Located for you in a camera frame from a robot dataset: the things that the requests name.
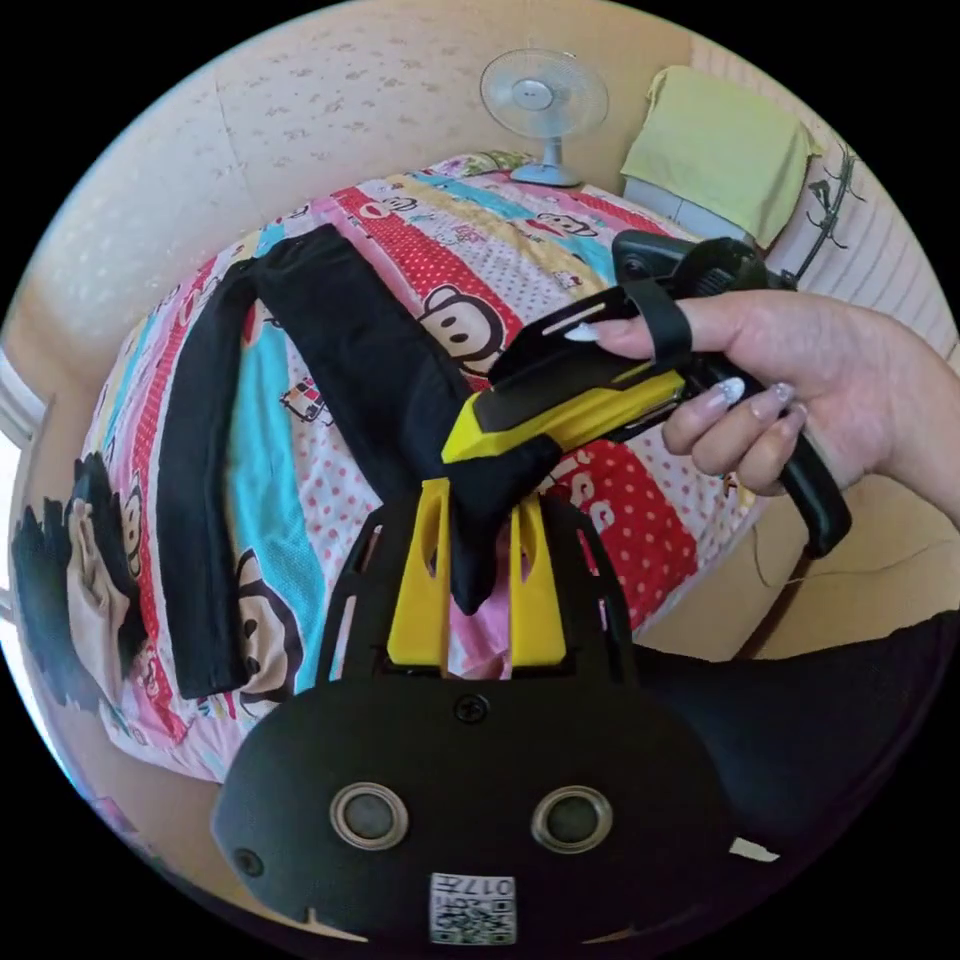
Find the bed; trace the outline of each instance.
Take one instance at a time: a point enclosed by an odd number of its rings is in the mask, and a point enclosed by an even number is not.
[[[496,151],[458,156],[312,200],[221,251],[126,337],[83,450],[102,453],[120,495],[148,637],[119,704],[99,707],[119,749],[222,782],[246,734],[274,705],[238,692],[180,696],[151,536],[166,392],[190,325],[219,278],[280,239],[332,224],[482,386],[524,324],[614,282],[609,248],[619,231],[695,239],[591,186],[561,191],[511,181],[509,171],[529,159]],[[259,302],[243,337],[224,476],[241,619],[281,638],[285,679],[299,692],[316,674],[338,572],[379,501],[302,359]],[[686,458],[668,454],[658,429],[624,446],[592,444],[560,464],[544,484],[550,487],[592,518],[628,599],[637,642],[733,549],[764,506],[735,477],[705,477]],[[473,617],[454,605],[452,672],[505,676],[506,634],[502,591]]]

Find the black handle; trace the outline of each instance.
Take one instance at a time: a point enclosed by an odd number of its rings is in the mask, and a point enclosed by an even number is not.
[[[731,377],[740,377],[746,384],[745,397],[764,389],[759,380],[723,354],[695,354],[690,369],[684,372],[696,393]],[[779,479],[807,525],[808,554],[814,559],[825,557],[850,532],[853,519],[837,481],[805,434],[797,438],[793,456]]]

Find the sticker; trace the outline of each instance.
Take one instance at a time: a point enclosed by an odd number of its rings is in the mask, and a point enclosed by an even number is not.
[[[508,946],[517,942],[513,877],[430,875],[430,942]]]

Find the yellow plastic part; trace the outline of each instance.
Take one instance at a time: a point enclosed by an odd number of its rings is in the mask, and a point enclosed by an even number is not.
[[[510,515],[510,651],[516,667],[553,667],[566,654],[553,564],[534,495]]]
[[[401,667],[447,673],[450,642],[450,481],[426,480],[387,639]]]
[[[649,364],[643,364],[639,369],[647,366]],[[485,433],[477,422],[473,408],[482,394],[475,393],[463,405],[450,431],[443,447],[443,462],[496,457],[540,434],[552,437],[563,452],[568,453],[669,403],[683,386],[680,374],[670,370],[625,390],[596,387],[532,417],[512,430],[494,433]]]

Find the finger strap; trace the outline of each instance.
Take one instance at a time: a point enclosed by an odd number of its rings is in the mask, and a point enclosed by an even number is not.
[[[653,359],[678,364],[693,350],[693,332],[686,314],[656,280],[627,280],[623,291],[640,311],[653,341]]]

